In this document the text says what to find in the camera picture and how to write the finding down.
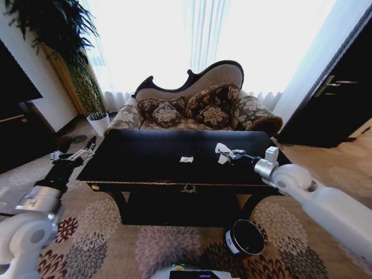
drawer handle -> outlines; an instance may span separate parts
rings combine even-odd
[[[188,188],[189,185],[185,185],[181,193],[194,194],[197,193],[196,186],[191,186],[191,189]]]

black door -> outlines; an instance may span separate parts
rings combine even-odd
[[[334,147],[372,117],[372,21],[354,40],[302,110],[281,142]]]

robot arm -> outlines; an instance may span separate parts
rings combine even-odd
[[[220,154],[219,162],[233,162],[237,156],[242,156],[242,151],[236,153],[223,144],[217,144],[215,151]],[[277,156],[278,148],[273,146],[266,150],[264,159],[243,155],[250,160],[263,182],[294,198],[329,234],[372,263],[372,210],[346,193],[326,187],[303,167],[295,164],[278,166]]]
[[[37,272],[41,249],[55,238],[64,207],[61,197],[73,170],[89,160],[95,137],[85,149],[69,156],[52,154],[53,167],[36,182],[33,190],[16,206],[21,213],[0,223],[0,264],[9,264],[0,279],[39,279]]]

floor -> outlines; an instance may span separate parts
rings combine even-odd
[[[69,133],[93,136],[85,121]],[[342,189],[372,208],[372,131],[355,142],[332,149],[283,145],[292,162],[310,170],[324,184]],[[0,187],[27,192],[50,168],[49,156],[0,174]],[[66,206],[55,241],[43,250],[43,278],[149,278],[158,268],[179,261],[226,270],[240,278],[370,278],[368,265],[304,214],[290,197],[270,197],[256,208],[252,220],[262,229],[262,255],[233,257],[222,243],[222,228],[124,226],[111,198],[76,181],[63,196]],[[239,196],[244,202],[248,196]],[[0,212],[10,204],[0,199]]]

sheer curtain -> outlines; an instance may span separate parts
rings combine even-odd
[[[110,111],[148,76],[175,89],[188,69],[224,59],[242,65],[243,89],[272,109],[335,1],[82,0],[100,35],[88,56]]]
[[[285,91],[334,3],[231,1],[216,59],[239,61],[245,74],[243,89],[274,99]]]
[[[88,57],[110,111],[117,111],[148,76],[163,88],[184,84],[191,39],[182,1],[83,0],[99,38]]]

